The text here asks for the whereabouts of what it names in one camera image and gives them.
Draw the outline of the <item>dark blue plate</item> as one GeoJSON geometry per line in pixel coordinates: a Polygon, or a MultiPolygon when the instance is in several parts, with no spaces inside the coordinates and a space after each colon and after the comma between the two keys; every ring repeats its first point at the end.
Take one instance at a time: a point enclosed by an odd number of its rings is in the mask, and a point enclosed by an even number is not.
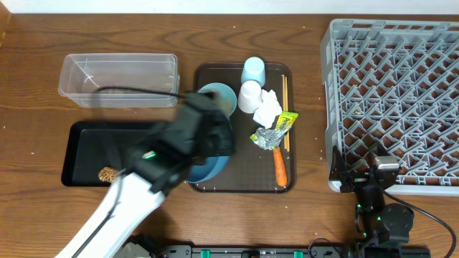
{"type": "Polygon", "coordinates": [[[229,156],[208,157],[204,165],[194,165],[191,167],[186,182],[199,183],[214,178],[224,169],[229,159],[229,156]]]}

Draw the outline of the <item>light blue bowl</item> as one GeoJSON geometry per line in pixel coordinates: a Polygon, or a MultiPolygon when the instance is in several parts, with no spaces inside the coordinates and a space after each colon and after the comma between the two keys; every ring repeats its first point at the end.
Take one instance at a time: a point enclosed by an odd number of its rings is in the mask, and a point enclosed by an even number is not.
{"type": "Polygon", "coordinates": [[[233,103],[234,103],[234,108],[236,109],[236,107],[237,107],[236,94],[235,94],[234,90],[230,86],[228,86],[226,84],[223,84],[223,83],[220,83],[220,82],[209,83],[209,84],[203,86],[201,89],[199,89],[198,92],[199,93],[208,93],[208,92],[215,93],[217,95],[217,102],[218,102],[220,108],[221,108],[220,100],[223,97],[231,98],[233,103]]]}

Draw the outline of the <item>orange carrot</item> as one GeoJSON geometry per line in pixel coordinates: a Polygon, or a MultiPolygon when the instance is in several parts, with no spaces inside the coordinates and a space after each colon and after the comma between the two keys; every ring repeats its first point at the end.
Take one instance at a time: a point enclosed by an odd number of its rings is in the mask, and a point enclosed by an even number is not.
{"type": "Polygon", "coordinates": [[[275,179],[279,186],[284,187],[288,183],[285,164],[280,148],[273,149],[273,160],[275,165],[275,179]]]}

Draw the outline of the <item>brown mushroom food scrap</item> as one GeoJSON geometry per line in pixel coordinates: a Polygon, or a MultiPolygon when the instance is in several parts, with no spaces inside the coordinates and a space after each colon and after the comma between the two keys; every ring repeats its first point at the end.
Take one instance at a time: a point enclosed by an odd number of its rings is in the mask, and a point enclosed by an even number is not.
{"type": "Polygon", "coordinates": [[[119,171],[111,167],[104,167],[99,173],[98,178],[102,182],[113,183],[118,177],[119,171]]]}

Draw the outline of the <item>pile of white rice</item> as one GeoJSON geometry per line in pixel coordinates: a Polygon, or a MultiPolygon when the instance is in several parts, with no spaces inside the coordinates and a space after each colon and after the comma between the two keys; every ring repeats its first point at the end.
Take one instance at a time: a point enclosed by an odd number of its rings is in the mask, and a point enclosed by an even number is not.
{"type": "Polygon", "coordinates": [[[234,103],[231,98],[223,97],[220,100],[220,105],[227,117],[229,117],[234,112],[234,103]]]}

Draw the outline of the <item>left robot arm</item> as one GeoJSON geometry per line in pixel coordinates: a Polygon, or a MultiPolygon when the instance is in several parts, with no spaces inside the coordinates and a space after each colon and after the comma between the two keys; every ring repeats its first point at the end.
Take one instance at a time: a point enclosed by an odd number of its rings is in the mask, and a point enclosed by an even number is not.
{"type": "Polygon", "coordinates": [[[230,156],[235,140],[216,92],[188,92],[171,122],[126,152],[126,163],[93,215],[59,257],[113,257],[133,230],[208,157],[230,156]]]}

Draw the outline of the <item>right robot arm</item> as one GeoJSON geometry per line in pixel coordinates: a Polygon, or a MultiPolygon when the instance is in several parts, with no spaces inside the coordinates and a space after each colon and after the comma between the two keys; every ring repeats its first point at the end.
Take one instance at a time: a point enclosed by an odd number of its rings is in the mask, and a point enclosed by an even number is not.
{"type": "Polygon", "coordinates": [[[387,204],[386,189],[395,184],[401,166],[379,144],[372,165],[352,172],[337,146],[332,150],[328,179],[338,181],[341,193],[356,195],[355,225],[364,239],[340,251],[341,257],[401,257],[402,245],[410,239],[414,212],[400,204],[387,204]]]}

